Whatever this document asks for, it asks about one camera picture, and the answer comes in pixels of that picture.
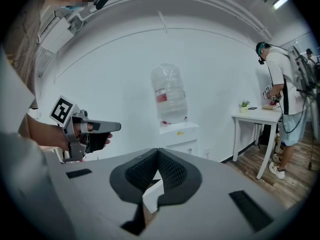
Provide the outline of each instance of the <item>sneaker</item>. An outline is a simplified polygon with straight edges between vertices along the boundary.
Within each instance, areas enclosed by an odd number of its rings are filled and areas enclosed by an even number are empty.
[[[285,171],[279,171],[279,163],[271,162],[269,164],[269,170],[272,172],[279,180],[285,177]]]
[[[282,155],[281,155],[281,154],[274,153],[273,156],[272,156],[272,160],[273,160],[275,163],[280,164],[280,163],[281,163],[281,160],[282,160]]]

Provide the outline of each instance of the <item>cable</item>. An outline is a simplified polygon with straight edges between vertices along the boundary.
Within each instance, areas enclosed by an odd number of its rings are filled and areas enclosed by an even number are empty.
[[[312,149],[314,152],[316,152],[318,155],[320,155],[320,153],[319,153],[318,151],[316,151],[313,147],[311,147],[311,146],[309,146],[309,145],[307,145],[307,144],[303,144],[303,143],[301,143],[301,142],[297,142],[297,143],[309,147],[309,148]]]

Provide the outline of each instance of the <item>ceiling light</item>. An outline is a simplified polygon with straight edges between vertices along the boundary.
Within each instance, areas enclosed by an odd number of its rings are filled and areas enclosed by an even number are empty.
[[[278,0],[273,4],[274,9],[278,9],[280,6],[282,6],[286,1],[288,0]]]

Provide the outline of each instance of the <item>white t-shirt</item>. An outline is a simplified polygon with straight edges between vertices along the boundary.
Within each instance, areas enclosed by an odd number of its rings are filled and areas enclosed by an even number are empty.
[[[310,65],[311,69],[313,70],[314,66],[315,66],[315,63],[318,62],[318,59],[317,59],[316,56],[312,56],[310,59],[308,59],[308,62],[309,62],[309,65]]]
[[[305,110],[306,106],[304,106],[304,98],[293,85],[294,78],[289,57],[283,53],[287,54],[288,52],[279,47],[270,48],[266,56],[266,64],[270,70],[273,85],[284,84],[284,88],[280,92],[282,96],[280,105],[283,114],[295,115]]]

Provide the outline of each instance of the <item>water bottle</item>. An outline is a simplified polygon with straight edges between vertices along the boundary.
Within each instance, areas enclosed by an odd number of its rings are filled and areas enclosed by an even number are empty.
[[[179,68],[161,64],[151,72],[158,117],[164,124],[178,124],[187,118],[188,106]]]

